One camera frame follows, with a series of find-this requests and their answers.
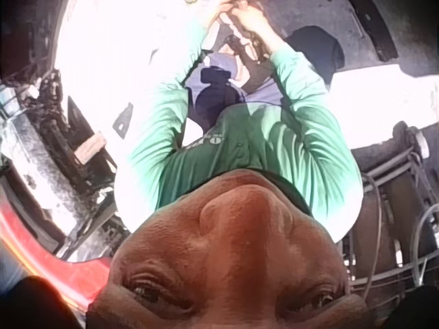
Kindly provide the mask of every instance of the shirt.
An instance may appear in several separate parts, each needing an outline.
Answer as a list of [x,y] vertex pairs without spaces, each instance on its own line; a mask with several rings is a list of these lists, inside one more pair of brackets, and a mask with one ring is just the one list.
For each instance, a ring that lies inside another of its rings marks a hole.
[[329,110],[322,78],[288,44],[270,60],[290,106],[236,104],[200,140],[180,146],[188,113],[183,82],[205,36],[195,21],[187,23],[173,31],[150,61],[145,86],[132,102],[123,143],[127,156],[118,164],[115,198],[123,222],[134,232],[155,210],[215,176],[254,169],[270,173],[266,177],[282,185],[284,193],[287,182],[286,194],[303,199],[339,241],[359,214],[361,176]]

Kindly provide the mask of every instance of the sleeve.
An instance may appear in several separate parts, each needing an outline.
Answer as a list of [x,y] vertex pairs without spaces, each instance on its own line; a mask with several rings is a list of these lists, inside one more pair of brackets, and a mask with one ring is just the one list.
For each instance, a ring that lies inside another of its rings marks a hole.
[[339,241],[361,208],[363,186],[357,163],[329,110],[323,79],[304,55],[285,43],[271,61],[294,119],[292,145],[284,145],[289,161],[281,170],[302,193],[314,218]]
[[115,199],[133,232],[156,209],[161,174],[178,150],[188,111],[182,83],[201,53],[206,30],[196,21],[173,29],[150,60],[123,142],[126,158],[118,163]]

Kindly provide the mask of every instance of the red vehicle part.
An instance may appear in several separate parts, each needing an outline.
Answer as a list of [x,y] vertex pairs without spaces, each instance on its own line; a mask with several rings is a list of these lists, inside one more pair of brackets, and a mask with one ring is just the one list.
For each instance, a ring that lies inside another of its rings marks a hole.
[[68,263],[47,252],[31,235],[0,190],[0,237],[2,243],[31,275],[47,279],[72,307],[86,311],[106,284],[110,260]]

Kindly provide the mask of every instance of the green long-sleeve shirt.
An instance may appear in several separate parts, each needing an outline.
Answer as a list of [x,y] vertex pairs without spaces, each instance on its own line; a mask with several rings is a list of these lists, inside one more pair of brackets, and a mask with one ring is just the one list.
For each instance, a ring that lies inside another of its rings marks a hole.
[[205,29],[175,31],[150,62],[145,88],[133,101],[115,196],[130,231],[156,209],[227,171],[254,169],[340,240],[352,227],[363,197],[359,169],[328,109],[322,78],[286,43],[270,60],[289,108],[244,103],[223,111],[200,140],[180,147],[188,113],[182,85],[201,52]]

